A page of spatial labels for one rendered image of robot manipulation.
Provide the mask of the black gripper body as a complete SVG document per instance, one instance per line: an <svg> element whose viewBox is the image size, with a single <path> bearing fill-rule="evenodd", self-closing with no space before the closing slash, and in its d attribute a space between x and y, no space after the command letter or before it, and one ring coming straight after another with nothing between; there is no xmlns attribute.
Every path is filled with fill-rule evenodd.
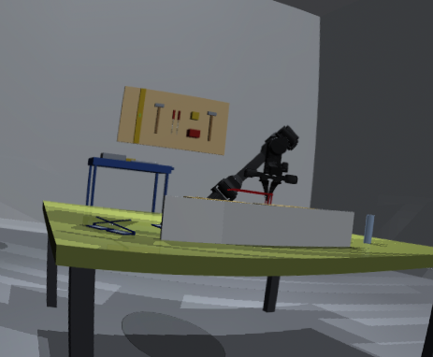
<svg viewBox="0 0 433 357"><path fill-rule="evenodd" d="M285 175L285 176L270 176L270 175L266 175L266 162L268 160L268 158L271 158L271 161L273 162L277 162L277 159L281 159L281 157L279 156L273 156L273 155L266 155L265 156L265 169L264 169L264 173L263 172L257 172L257 169L251 169L251 168L247 168L244 171L244 177L248 177L248 178L253 178L253 177L259 177L260 179L272 179L272 181L277 181L277 182L281 182L282 180L285 181L286 183L290 183L290 184L297 184L297 176L293 176L293 175Z"/></svg>

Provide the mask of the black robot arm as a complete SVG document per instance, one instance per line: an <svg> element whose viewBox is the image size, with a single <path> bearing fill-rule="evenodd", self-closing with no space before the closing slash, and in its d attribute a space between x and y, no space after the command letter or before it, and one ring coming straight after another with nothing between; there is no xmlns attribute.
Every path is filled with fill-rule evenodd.
<svg viewBox="0 0 433 357"><path fill-rule="evenodd" d="M261 146L261 152L246 166L244 166L236 175L229 176L226 179L223 178L219 183L217 183L211 189L213 193L211 193L207 198L217 200L226 200L230 198L226 201L233 201L235 198L237 198L238 191L228 191L227 189L241 189L242 182L247 178L244 177L244 171L247 168L257 169L265 162L266 155L281 157L286 150L292 151L297 146L297 139L297 134L290 128L290 126L283 126L279 132L274 133L265 141L265 143ZM268 158L266 162L266 172L270 176L282 176L282 172L287 173L288 168L288 163L281 163L281 159L277 159L277 162L273 162L271 161L271 158ZM217 185L219 186L218 188L216 188Z"/></svg>

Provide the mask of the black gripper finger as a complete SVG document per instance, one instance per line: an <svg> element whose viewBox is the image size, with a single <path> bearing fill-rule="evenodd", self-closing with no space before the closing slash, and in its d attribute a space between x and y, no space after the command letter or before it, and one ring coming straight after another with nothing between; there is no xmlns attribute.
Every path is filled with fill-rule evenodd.
<svg viewBox="0 0 433 357"><path fill-rule="evenodd" d="M259 181L262 181L262 184L263 184L263 187L264 187L265 193L267 193L267 189L268 189L268 180L265 180L265 179L259 179ZM266 195L266 194L265 194L265 199L266 199L266 201L267 201L267 195Z"/></svg>
<svg viewBox="0 0 433 357"><path fill-rule="evenodd" d="M281 182L271 181L268 193L273 193L278 184L281 184Z"/></svg>

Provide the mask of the grey rectangular panel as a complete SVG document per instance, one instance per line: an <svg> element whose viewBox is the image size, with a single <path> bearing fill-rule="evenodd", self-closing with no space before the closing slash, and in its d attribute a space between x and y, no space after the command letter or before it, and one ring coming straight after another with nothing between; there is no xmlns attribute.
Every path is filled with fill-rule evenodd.
<svg viewBox="0 0 433 357"><path fill-rule="evenodd" d="M354 212L164 197L160 239L231 245L350 247Z"/></svg>

